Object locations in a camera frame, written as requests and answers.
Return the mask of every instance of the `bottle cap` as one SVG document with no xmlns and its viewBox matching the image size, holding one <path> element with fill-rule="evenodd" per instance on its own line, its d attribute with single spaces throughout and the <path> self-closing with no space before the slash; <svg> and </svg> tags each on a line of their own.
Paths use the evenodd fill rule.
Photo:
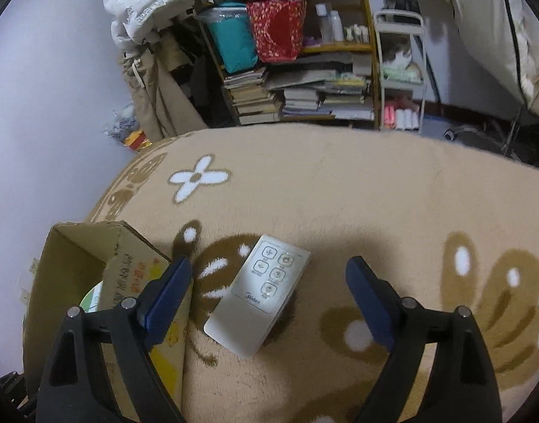
<svg viewBox="0 0 539 423">
<path fill-rule="evenodd" d="M 327 16 L 328 10 L 326 9 L 326 3 L 318 3 L 316 5 L 316 14 L 318 16 Z"/>
</svg>

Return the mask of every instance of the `beige blanket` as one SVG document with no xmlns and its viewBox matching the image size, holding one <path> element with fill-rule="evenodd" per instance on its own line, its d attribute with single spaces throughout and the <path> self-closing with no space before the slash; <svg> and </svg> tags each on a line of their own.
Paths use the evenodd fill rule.
<svg viewBox="0 0 539 423">
<path fill-rule="evenodd" d="M 139 155 L 91 216 L 104 219 L 191 256 L 190 423 L 351 422 L 387 357 L 344 282 L 356 255 L 427 308 L 472 308 L 505 419 L 539 379 L 539 171 L 531 167 L 398 133 L 203 130 Z M 262 234 L 312 258 L 265 345 L 238 360 L 202 327 Z M 433 351 L 405 417 L 417 409 Z"/>
</svg>

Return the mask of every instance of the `white rolling cart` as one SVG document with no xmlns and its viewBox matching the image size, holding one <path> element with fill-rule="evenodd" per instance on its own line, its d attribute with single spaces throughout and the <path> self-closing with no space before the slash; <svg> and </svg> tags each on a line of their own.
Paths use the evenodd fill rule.
<svg viewBox="0 0 539 423">
<path fill-rule="evenodd" d="M 399 22 L 391 22 L 390 20 L 394 19 L 394 16 L 403 16 L 415 19 L 417 24 L 401 24 Z M 385 111 L 385 90 L 399 90 L 399 91 L 409 91 L 412 93 L 412 98 L 419 98 L 421 100 L 420 111 L 419 111 L 419 129 L 418 132 L 422 132 L 422 122 L 424 120 L 424 103 L 426 100 L 426 48 L 424 45 L 425 38 L 425 27 L 424 19 L 418 13 L 413 13 L 410 11 L 399 11 L 397 9 L 383 9 L 378 11 L 374 15 L 374 24 L 375 24 L 375 33 L 377 37 L 377 51 L 379 54 L 379 81 L 381 85 L 381 120 L 380 128 L 383 129 L 384 122 L 384 111 Z M 406 34 L 411 37 L 419 36 L 422 40 L 422 59 L 418 60 L 415 58 L 415 52 L 412 50 L 412 61 L 415 62 L 421 70 L 422 83 L 411 83 L 406 81 L 398 81 L 392 79 L 386 79 L 384 74 L 383 66 L 383 48 L 381 46 L 381 34 L 382 33 L 400 33 Z"/>
</svg>

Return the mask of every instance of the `midea logo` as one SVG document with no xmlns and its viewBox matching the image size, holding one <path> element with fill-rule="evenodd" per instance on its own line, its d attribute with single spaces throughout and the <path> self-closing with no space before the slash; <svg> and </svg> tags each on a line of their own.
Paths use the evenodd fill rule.
<svg viewBox="0 0 539 423">
<path fill-rule="evenodd" d="M 252 293 L 246 293 L 246 299 L 249 299 L 251 300 L 254 304 L 259 304 L 260 303 L 260 299 L 256 299 Z"/>
</svg>

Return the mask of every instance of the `red patterned basket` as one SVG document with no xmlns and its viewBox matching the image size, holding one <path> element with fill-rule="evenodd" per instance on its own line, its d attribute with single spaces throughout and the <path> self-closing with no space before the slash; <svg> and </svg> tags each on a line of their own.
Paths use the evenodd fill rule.
<svg viewBox="0 0 539 423">
<path fill-rule="evenodd" d="M 255 1 L 247 3 L 246 9 L 260 60 L 295 60 L 302 49 L 302 25 L 307 2 Z"/>
</svg>

